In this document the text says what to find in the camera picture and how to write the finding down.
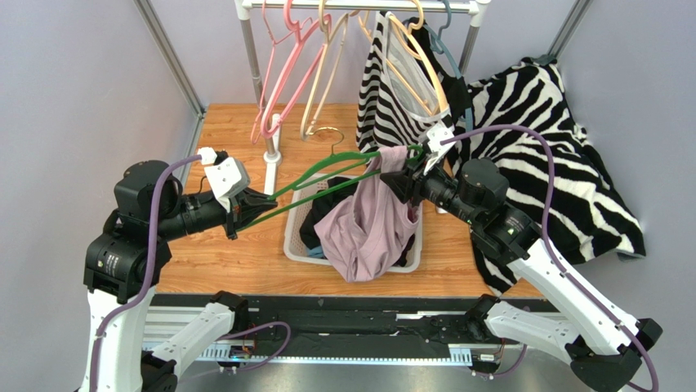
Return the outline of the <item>black garment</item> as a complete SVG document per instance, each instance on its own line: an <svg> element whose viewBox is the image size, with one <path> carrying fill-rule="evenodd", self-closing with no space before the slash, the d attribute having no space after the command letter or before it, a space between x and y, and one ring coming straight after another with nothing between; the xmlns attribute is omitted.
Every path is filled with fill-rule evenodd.
<svg viewBox="0 0 696 392"><path fill-rule="evenodd" d="M348 177L336 176L327 180L328 188L343 184L350 180ZM358 188L358 184L348 185L336 192L318 197L311 202L310 210L306 213L298 230L300 240L305 248L321 246L319 236L315 232L315 225L318 224L334 207L353 195ZM399 259L393 264L396 268L403 268L407 264L408 252L413 247L415 236L413 235L407 242Z"/></svg>

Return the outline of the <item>mauve tank top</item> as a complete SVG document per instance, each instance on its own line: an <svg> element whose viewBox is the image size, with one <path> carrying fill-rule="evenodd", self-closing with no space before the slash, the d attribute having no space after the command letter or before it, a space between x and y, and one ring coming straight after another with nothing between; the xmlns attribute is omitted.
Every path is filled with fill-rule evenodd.
<svg viewBox="0 0 696 392"><path fill-rule="evenodd" d="M314 225L330 265L348 283L374 280L404 255L422 214L402 202L378 174L358 182L356 191Z"/></svg>

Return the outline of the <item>thick pink plastic hanger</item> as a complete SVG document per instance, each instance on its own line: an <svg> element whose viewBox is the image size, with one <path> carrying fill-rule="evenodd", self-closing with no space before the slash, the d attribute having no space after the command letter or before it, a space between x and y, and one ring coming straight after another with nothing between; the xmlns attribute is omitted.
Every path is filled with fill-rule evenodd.
<svg viewBox="0 0 696 392"><path fill-rule="evenodd" d="M315 27L315 31L310 35L310 38L308 39L308 41L309 41L309 40L312 38L312 36L319 30L319 17L318 17L318 18L313 18L313 19L315 20L316 27ZM299 101L299 98L300 98L300 96L301 96L301 93L305 90L306 85L307 85L307 83L309 82L310 76L311 76L311 75L313 74L313 72L316 70L317 65L318 65L318 63L319 63L319 58L320 58L321 53L322 53L322 50L323 50L322 47L321 47L320 49L317 50L317 52L316 52L316 54L315 54L315 56L314 56L312 62L310 63L308 69L305 71L305 73L304 73L303 76L301 77L300 81L298 82L297 88L293 91L292 95L291 95L290 98L288 99L288 102L285 104L283 110L279 112L279 119L278 119L277 121L275 121L275 120L272 119L272 116L273 116L273 114L275 113L276 107L277 107L278 105L275 107L274 112L273 112L273 114L272 114L272 116L271 116L271 120L272 120L272 124L273 124L273 125L279 125L279 129L280 129L281 126L283 125L283 122L284 122L284 120L286 119L286 117L292 112L292 110L293 110L294 107L296 106L296 104L297 104L297 102Z"/></svg>

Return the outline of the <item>beige wooden hanger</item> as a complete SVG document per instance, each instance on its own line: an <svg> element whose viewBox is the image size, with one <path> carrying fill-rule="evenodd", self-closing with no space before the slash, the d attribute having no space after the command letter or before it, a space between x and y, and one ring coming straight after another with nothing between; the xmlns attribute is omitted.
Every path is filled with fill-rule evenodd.
<svg viewBox="0 0 696 392"><path fill-rule="evenodd" d="M319 119L331 91L344 51L350 19L355 12L344 12L336 21L329 20L327 1L319 1L319 30L323 34L322 53L315 70L300 125L300 139L308 141L319 130Z"/></svg>

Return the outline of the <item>thin pink wire hanger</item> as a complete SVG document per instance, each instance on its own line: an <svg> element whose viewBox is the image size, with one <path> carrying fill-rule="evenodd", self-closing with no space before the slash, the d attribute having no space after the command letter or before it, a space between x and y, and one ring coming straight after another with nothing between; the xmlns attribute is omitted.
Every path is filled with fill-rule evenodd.
<svg viewBox="0 0 696 392"><path fill-rule="evenodd" d="M265 72L262 74L261 98L258 101L259 108L250 135L250 141L253 144L256 144L260 139L270 140L271 137L277 133L279 125L272 124L271 116L279 103L279 97L285 89L292 71L297 65L310 35L315 31L316 23L311 16L304 20L294 19L292 17L292 4L293 1L280 1L280 9L282 10L283 24L286 33L282 36L276 36L274 34L274 28L267 16L267 11L270 9L270 1L261 1L261 19L264 23L271 47ZM290 54L284 61L279 76L274 82L270 83L277 47L289 38L292 39L293 44Z"/></svg>

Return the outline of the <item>blue tank top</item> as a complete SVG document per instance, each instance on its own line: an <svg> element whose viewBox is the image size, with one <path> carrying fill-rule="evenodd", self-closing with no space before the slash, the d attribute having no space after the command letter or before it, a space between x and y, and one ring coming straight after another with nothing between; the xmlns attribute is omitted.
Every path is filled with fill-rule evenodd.
<svg viewBox="0 0 696 392"><path fill-rule="evenodd" d="M326 259L326 256L324 255L324 252L323 252L323 248L321 246L307 248L306 255L310 258L313 258L313 259L323 259L323 260Z"/></svg>

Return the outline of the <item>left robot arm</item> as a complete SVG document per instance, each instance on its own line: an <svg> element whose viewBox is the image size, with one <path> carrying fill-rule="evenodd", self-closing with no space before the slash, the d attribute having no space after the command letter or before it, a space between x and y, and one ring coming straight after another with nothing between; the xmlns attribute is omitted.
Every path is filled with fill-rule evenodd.
<svg viewBox="0 0 696 392"><path fill-rule="evenodd" d="M117 207L87 248L83 282L91 339L83 391L173 391L187 368L224 337L252 334L248 301L213 295L179 332L147 350L145 324L171 241L221 227L228 238L277 203L255 191L243 164L216 153L205 162L206 192L185 194L174 166L149 160L130 166L115 185Z"/></svg>

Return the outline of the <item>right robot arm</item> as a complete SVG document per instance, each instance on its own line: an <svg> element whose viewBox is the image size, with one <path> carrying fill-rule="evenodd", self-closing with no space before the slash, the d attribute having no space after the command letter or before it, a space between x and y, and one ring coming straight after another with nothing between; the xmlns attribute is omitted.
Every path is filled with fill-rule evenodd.
<svg viewBox="0 0 696 392"><path fill-rule="evenodd" d="M427 200L466 222L476 249L534 285L561 313L553 320L483 295L466 312L466 329L478 339L517 341L568 364L594 391L618 391L649 361L662 335L650 318L620 310L574 274L541 227L506 200L509 183L488 159L463 165L457 179L442 169L409 165L381 180L402 202Z"/></svg>

